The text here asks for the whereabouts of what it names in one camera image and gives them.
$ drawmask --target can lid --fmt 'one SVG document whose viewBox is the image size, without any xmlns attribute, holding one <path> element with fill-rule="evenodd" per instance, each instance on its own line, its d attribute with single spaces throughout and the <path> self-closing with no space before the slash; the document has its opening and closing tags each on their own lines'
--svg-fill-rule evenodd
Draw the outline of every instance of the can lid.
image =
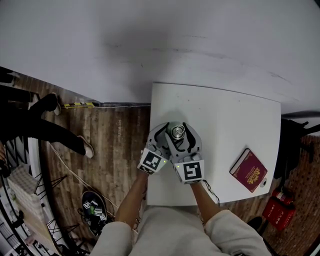
<svg viewBox="0 0 320 256">
<path fill-rule="evenodd" d="M 172 129 L 172 136 L 176 139 L 180 139 L 185 135 L 185 127 L 182 124 Z"/>
</svg>

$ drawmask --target white cable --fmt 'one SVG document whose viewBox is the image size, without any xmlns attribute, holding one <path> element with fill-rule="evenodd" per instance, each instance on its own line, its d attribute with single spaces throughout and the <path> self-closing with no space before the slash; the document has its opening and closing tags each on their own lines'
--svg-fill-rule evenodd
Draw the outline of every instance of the white cable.
<svg viewBox="0 0 320 256">
<path fill-rule="evenodd" d="M 115 108 L 140 108 L 140 107 L 150 107 L 151 105 L 137 105 L 137 106 L 62 106 L 62 109 L 81 109 L 81 108 L 88 108 L 88 109 L 115 109 Z"/>
<path fill-rule="evenodd" d="M 61 158 L 61 156 L 59 155 L 59 153 L 57 152 L 57 150 L 54 148 L 54 146 L 51 145 L 50 142 L 48 142 L 49 145 L 51 146 L 52 150 L 54 151 L 54 153 L 57 155 L 57 157 L 59 158 L 59 160 L 63 163 L 63 165 L 66 167 L 66 169 L 72 173 L 72 175 L 74 175 L 87 189 L 89 189 L 88 187 L 90 187 L 92 190 L 94 190 L 95 192 L 97 192 L 99 195 L 101 195 L 103 198 L 107 199 L 113 206 L 115 206 L 117 209 L 119 208 L 117 205 L 115 205 L 110 199 L 106 198 L 103 194 L 99 193 L 98 191 L 96 191 L 92 186 L 90 186 L 88 183 L 86 183 L 81 177 L 79 177 L 76 173 L 74 173 L 67 165 L 66 163 L 63 161 L 63 159 Z"/>
</svg>

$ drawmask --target wrist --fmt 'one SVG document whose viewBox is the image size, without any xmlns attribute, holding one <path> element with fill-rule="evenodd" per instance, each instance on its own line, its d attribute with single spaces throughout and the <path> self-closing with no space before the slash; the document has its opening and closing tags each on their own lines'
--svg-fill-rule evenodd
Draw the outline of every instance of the wrist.
<svg viewBox="0 0 320 256">
<path fill-rule="evenodd" d="M 200 186 L 202 187 L 201 182 L 197 182 L 197 183 L 190 184 L 190 187 L 191 187 L 192 189 L 199 188 Z"/>
<path fill-rule="evenodd" d="M 149 178 L 149 174 L 139 170 L 136 174 L 136 181 L 146 182 Z"/>
</svg>

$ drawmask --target white shirt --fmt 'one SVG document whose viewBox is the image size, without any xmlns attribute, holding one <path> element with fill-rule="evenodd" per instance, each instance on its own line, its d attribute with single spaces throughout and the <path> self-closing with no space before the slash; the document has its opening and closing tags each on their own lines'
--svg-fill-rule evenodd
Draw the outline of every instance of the white shirt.
<svg viewBox="0 0 320 256">
<path fill-rule="evenodd" d="M 123 222 L 107 224 L 91 256 L 270 256 L 262 237 L 229 210 L 201 220 L 175 208 L 154 207 L 143 214 L 137 241 Z"/>
</svg>

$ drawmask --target fire extinguisher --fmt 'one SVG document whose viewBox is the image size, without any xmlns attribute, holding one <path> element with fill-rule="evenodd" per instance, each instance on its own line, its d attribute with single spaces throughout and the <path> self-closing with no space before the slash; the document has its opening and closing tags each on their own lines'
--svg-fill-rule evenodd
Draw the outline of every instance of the fire extinguisher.
<svg viewBox="0 0 320 256">
<path fill-rule="evenodd" d="M 272 196 L 280 200 L 286 206 L 292 204 L 294 201 L 294 194 L 290 191 L 284 190 L 283 187 L 278 187 L 272 192 Z"/>
</svg>

